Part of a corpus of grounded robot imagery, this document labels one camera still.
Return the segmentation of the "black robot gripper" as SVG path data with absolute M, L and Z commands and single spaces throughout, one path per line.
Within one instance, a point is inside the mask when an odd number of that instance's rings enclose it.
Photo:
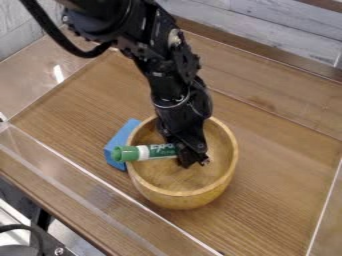
M 186 42 L 176 24 L 138 25 L 120 37 L 120 48 L 145 75 L 158 115 L 157 129 L 177 144 L 178 162 L 184 168 L 209 162 L 205 120 L 213 114 L 208 86 L 198 76 L 200 56 Z

